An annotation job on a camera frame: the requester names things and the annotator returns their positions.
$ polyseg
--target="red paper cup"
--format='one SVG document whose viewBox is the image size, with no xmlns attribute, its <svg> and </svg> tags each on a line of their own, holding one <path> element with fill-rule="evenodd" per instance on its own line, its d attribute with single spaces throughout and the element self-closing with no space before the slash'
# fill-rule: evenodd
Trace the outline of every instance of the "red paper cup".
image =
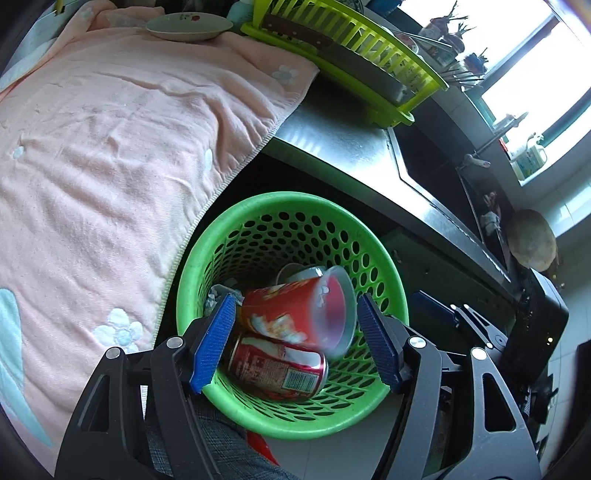
<svg viewBox="0 0 591 480">
<path fill-rule="evenodd" d="M 242 303 L 241 322 L 253 332 L 338 358 L 355 333 L 355 291 L 345 269 L 332 267 L 321 277 L 252 290 Z"/>
</svg>

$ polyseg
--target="green dish rack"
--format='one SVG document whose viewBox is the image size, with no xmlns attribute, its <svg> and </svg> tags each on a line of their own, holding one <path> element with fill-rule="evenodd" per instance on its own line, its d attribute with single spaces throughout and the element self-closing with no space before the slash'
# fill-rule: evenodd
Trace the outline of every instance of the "green dish rack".
<svg viewBox="0 0 591 480">
<path fill-rule="evenodd" d="M 337 0 L 255 0 L 252 23 L 244 24 L 242 32 L 316 63 L 365 100 L 370 120 L 383 128 L 411 125 L 411 110 L 437 90 L 448 88 L 435 70 L 393 34 Z M 341 57 L 340 63 L 327 55 L 334 52 Z M 343 53 L 359 57 L 343 59 Z M 361 60 L 358 73 L 343 69 L 343 64 L 359 66 L 360 59 L 366 63 Z M 394 80 L 394 88 L 403 87 L 410 95 L 402 95 L 400 102 L 386 99 L 382 90 L 377 92 L 360 78 L 381 77 L 383 83 L 384 74 Z"/>
</svg>

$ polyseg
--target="can barcode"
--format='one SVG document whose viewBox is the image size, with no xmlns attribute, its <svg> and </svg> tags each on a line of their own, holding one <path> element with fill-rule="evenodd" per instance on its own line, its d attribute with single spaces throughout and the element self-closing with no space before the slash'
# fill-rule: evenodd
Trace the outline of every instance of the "can barcode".
<svg viewBox="0 0 591 480">
<path fill-rule="evenodd" d="M 290 368 L 285 376 L 283 388 L 312 393 L 316 389 L 317 382 L 318 375 L 298 372 L 297 370 Z"/>
</svg>

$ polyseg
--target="white flower embroidery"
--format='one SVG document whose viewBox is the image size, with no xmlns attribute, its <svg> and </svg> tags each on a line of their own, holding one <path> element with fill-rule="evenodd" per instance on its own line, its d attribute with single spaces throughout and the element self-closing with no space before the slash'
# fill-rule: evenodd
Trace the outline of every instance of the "white flower embroidery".
<svg viewBox="0 0 591 480">
<path fill-rule="evenodd" d="M 125 353 L 139 352 L 135 344 L 142 338 L 144 327 L 140 322 L 129 322 L 129 317 L 122 309 L 113 309 L 107 317 L 106 325 L 99 325 L 92 334 L 105 347 L 120 346 Z"/>
<path fill-rule="evenodd" d="M 280 65 L 279 69 L 273 72 L 271 76 L 282 85 L 293 85 L 299 74 L 300 72 L 289 68 L 287 65 Z"/>
</svg>

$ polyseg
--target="light blue embroidery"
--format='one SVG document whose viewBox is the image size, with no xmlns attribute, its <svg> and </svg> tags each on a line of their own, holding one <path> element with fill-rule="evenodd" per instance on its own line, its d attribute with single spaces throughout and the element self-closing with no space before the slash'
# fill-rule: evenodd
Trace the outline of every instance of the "light blue embroidery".
<svg viewBox="0 0 591 480">
<path fill-rule="evenodd" d="M 0 288 L 0 403 L 39 441 L 51 446 L 51 440 L 31 411 L 22 393 L 21 317 L 14 294 Z"/>
</svg>

